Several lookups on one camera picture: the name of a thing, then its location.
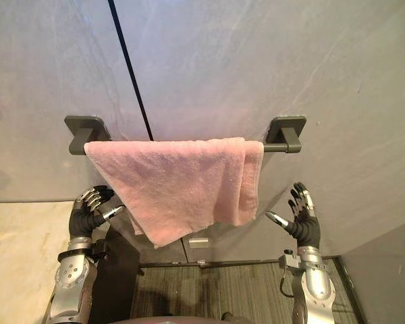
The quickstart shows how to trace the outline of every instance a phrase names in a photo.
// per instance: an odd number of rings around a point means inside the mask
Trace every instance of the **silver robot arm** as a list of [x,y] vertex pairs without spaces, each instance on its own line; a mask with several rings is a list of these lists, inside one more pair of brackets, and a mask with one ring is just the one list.
[[97,260],[107,248],[102,240],[92,243],[92,231],[125,209],[118,206],[105,213],[99,211],[99,206],[113,195],[106,186],[97,186],[75,200],[69,220],[69,246],[59,254],[60,266],[43,323],[88,323]]
[[[321,233],[315,206],[302,183],[294,184],[294,189],[291,194],[295,201],[288,201],[294,222],[283,219],[273,211],[266,212],[270,220],[297,240],[297,255],[292,250],[284,250],[285,254],[279,258],[279,266],[284,269],[280,290],[284,296],[294,297],[293,324],[334,324],[331,307],[335,300],[335,289],[319,252]],[[282,289],[286,270],[294,275],[293,296]]]

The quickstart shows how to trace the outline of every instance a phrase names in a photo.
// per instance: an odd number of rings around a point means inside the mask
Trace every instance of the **towel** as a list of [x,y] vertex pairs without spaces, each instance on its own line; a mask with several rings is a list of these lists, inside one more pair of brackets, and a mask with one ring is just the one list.
[[135,233],[155,246],[255,218],[261,142],[88,142],[84,150],[130,211]]

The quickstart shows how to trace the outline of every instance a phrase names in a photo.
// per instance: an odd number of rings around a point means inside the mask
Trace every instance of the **cable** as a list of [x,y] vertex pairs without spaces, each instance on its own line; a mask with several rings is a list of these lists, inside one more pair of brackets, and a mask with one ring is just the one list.
[[283,276],[282,276],[282,279],[281,279],[281,283],[279,284],[279,290],[281,291],[281,294],[283,294],[285,297],[294,298],[294,295],[290,295],[290,294],[287,294],[286,292],[284,292],[285,276],[286,276],[286,270],[284,269],[283,270]]
[[140,105],[141,115],[142,115],[142,118],[143,118],[144,123],[146,125],[148,138],[150,138],[150,140],[153,140],[153,135],[151,133],[149,119],[147,118],[147,114],[146,114],[146,111],[144,109],[144,104],[142,103],[140,90],[138,89],[138,84],[136,83],[136,77],[135,77],[134,69],[132,68],[132,64],[130,63],[130,57],[129,57],[128,48],[127,48],[126,42],[124,40],[122,27],[120,26],[119,16],[117,15],[117,10],[115,10],[114,0],[108,0],[108,4],[109,4],[109,9],[111,10],[111,15],[113,16],[113,21],[114,21],[114,25],[115,25],[115,31],[117,32],[117,36],[119,37],[119,42],[120,42],[120,45],[121,45],[121,51],[123,52],[124,60],[126,61],[126,65],[128,67],[129,76],[130,76],[130,79],[132,81],[132,85],[134,86],[136,99],[138,100],[138,104]]
[[182,246],[183,246],[184,256],[186,257],[186,262],[189,263],[188,253],[186,253],[186,249],[185,249],[185,247],[184,247],[183,238],[180,238],[180,241],[182,241]]

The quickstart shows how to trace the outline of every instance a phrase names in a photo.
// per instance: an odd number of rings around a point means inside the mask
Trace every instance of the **gray carpet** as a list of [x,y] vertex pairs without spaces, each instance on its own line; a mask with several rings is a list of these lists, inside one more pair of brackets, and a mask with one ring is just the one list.
[[[332,260],[327,260],[336,289],[336,323],[357,323],[350,301]],[[293,298],[279,292],[283,270],[278,264],[143,269],[138,276],[132,318],[166,315],[219,319],[229,311],[256,324],[291,323]],[[285,291],[290,289],[287,276]]]

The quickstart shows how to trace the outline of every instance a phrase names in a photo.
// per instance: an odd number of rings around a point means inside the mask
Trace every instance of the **towel bar bracket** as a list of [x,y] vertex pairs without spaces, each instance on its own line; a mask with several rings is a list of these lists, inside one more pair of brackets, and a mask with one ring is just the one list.
[[276,117],[271,121],[264,145],[265,152],[298,153],[302,145],[298,140],[306,123],[305,116]]
[[111,140],[103,120],[96,116],[66,116],[65,124],[74,135],[69,145],[72,155],[85,155],[84,144],[94,140]]

